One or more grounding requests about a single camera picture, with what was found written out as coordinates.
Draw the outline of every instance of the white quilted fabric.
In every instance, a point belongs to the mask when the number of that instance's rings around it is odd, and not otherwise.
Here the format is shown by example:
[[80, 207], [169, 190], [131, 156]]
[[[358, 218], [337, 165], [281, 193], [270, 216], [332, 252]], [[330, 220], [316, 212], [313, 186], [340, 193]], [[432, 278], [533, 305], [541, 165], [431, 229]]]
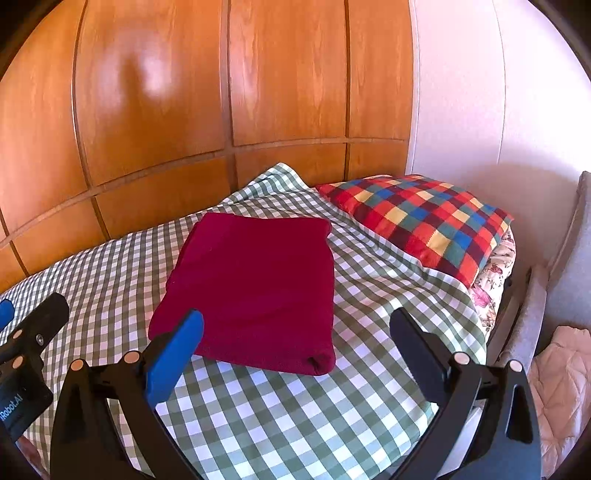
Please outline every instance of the white quilted fabric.
[[540, 425], [542, 475], [572, 450], [591, 416], [591, 336], [561, 326], [528, 374]]

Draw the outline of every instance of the screw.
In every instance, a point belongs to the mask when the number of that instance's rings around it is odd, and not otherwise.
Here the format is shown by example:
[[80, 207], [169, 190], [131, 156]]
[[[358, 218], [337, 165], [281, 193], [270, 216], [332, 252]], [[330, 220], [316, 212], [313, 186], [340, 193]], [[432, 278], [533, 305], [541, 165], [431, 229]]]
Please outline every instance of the screw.
[[126, 364], [134, 364], [139, 360], [139, 352], [136, 352], [135, 350], [127, 352], [123, 357], [123, 360]]
[[84, 366], [84, 360], [81, 360], [80, 358], [74, 360], [71, 364], [70, 364], [70, 368], [74, 371], [77, 372], [78, 370], [80, 370], [82, 367]]
[[18, 367], [20, 367], [22, 365], [23, 361], [24, 361], [24, 357], [22, 355], [19, 355], [18, 357], [16, 357], [14, 359], [14, 362], [12, 362], [13, 369], [16, 370]]
[[460, 365], [467, 365], [470, 363], [470, 357], [467, 353], [464, 352], [456, 352], [453, 354], [453, 359], [456, 361], [457, 364]]
[[514, 372], [521, 372], [523, 370], [523, 365], [521, 365], [520, 361], [517, 360], [511, 360], [509, 362], [509, 368], [511, 368]]

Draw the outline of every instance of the wooden paneling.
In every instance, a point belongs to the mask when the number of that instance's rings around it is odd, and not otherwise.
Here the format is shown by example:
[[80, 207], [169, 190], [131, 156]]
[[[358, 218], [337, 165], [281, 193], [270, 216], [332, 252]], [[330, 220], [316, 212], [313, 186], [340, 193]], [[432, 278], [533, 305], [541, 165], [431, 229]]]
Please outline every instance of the wooden paneling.
[[36, 223], [16, 237], [14, 245], [25, 268], [34, 274], [104, 241], [92, 204], [85, 200]]
[[230, 194], [225, 158], [184, 165], [97, 196], [111, 238], [175, 220]]
[[5, 292], [24, 278], [25, 272], [22, 271], [12, 247], [7, 245], [0, 249], [0, 293]]
[[342, 181], [345, 144], [296, 145], [237, 153], [238, 187], [243, 187], [279, 162], [293, 168], [309, 186]]
[[345, 134], [345, 3], [232, 0], [236, 145]]
[[84, 0], [60, 3], [0, 81], [0, 208], [9, 231], [86, 189], [72, 120], [83, 6]]
[[223, 148], [221, 0], [89, 0], [76, 112], [93, 184]]
[[406, 0], [349, 0], [351, 137], [407, 140], [413, 37]]
[[353, 143], [349, 146], [349, 174], [347, 180], [371, 175], [404, 175], [408, 142], [384, 141]]

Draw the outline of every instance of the pillow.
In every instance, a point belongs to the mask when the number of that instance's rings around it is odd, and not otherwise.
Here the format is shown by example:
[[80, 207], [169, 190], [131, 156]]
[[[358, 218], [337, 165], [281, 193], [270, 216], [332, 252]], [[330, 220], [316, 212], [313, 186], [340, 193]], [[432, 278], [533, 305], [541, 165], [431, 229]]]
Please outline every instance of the pillow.
[[513, 218], [466, 190], [421, 175], [378, 175], [318, 192], [359, 223], [470, 287]]

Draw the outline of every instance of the white wall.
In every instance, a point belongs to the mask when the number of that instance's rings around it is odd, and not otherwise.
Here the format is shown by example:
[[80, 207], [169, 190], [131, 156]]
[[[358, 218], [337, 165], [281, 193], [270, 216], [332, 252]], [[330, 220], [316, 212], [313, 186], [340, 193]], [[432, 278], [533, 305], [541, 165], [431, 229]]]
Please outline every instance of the white wall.
[[511, 212], [519, 270], [548, 263], [591, 170], [591, 82], [527, 0], [410, 0], [415, 173]]

